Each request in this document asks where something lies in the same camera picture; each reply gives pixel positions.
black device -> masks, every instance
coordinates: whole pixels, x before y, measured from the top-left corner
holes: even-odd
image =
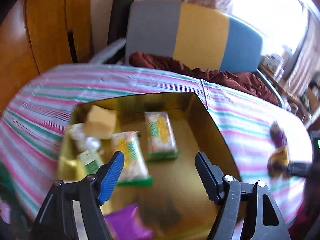
[[[123,163],[123,153],[116,152],[95,175],[68,184],[55,181],[33,224],[30,240],[78,240],[73,200],[80,201],[88,239],[111,240],[99,205],[111,196]],[[253,185],[224,175],[203,152],[196,154],[195,165],[209,199],[220,206],[208,240],[231,240],[241,201],[247,203],[241,240],[290,240],[287,225],[263,181]]]

multicolored backrest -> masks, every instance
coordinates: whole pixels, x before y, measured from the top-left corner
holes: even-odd
[[[194,68],[255,72],[262,37],[245,23],[216,10],[168,0],[148,0],[130,9],[126,61],[142,51],[173,57]]]

yellow label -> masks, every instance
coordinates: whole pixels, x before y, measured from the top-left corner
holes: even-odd
[[[168,142],[168,129],[162,116],[158,117],[159,131],[162,142]]]
[[[124,155],[124,167],[128,168],[130,164],[130,155],[128,151],[128,145],[125,142],[124,138],[119,139],[118,145],[115,149],[116,151],[121,151]]]

armrest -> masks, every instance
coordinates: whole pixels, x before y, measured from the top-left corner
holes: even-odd
[[[125,46],[125,38],[120,38],[113,43],[106,46],[103,50],[95,54],[89,63],[104,63],[108,59],[112,58],[119,50]]]
[[[281,98],[280,94],[278,93],[278,91],[273,87],[273,85],[271,85],[271,83],[268,81],[268,79],[260,72],[260,70],[257,69],[256,72],[254,72],[254,75],[258,78],[261,79],[261,81],[266,85],[266,87],[272,92],[274,93],[274,95],[277,97],[278,99],[278,104],[279,107],[281,107],[282,109],[285,109],[285,103],[283,101],[283,99]]]

purple object on table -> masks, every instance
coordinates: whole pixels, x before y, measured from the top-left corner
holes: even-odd
[[[277,122],[274,122],[271,125],[270,135],[277,148],[280,148],[287,144],[287,137],[284,134],[284,131],[280,129]]]
[[[117,240],[150,240],[154,236],[153,231],[144,226],[137,204],[106,215],[104,220]]]

